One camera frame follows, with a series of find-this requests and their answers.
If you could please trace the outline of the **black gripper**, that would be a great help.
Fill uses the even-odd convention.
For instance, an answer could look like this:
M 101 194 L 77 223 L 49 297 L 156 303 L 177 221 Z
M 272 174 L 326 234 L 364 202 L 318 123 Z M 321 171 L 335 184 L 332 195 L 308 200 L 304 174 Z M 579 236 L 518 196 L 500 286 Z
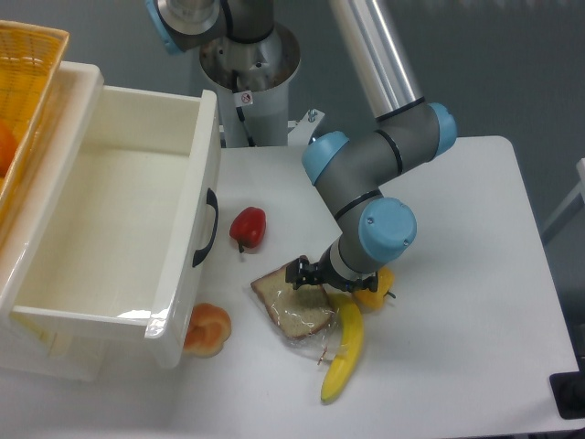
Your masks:
M 372 273 L 359 278 L 358 274 L 344 264 L 337 269 L 330 260 L 310 263 L 306 256 L 300 256 L 285 267 L 285 282 L 294 290 L 305 285 L 329 284 L 337 290 L 356 293 L 366 290 L 375 293 L 378 290 L 378 274 Z

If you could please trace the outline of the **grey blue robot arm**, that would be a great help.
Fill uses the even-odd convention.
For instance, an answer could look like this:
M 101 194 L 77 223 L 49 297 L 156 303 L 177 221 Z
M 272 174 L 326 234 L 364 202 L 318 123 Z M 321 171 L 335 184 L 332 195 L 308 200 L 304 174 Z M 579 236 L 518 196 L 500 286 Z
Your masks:
M 341 234 L 318 262 L 291 262 L 285 279 L 294 287 L 372 291 L 378 271 L 417 232 L 411 210 L 383 197 L 380 187 L 448 151 L 457 127 L 443 105 L 426 102 L 381 2 L 334 1 L 330 7 L 378 127 L 358 140 L 324 134 L 304 150 L 305 173 Z M 167 51 L 198 50 L 218 93 L 227 146 L 286 142 L 288 85 L 300 49 L 275 20 L 273 2 L 149 1 L 146 9 Z

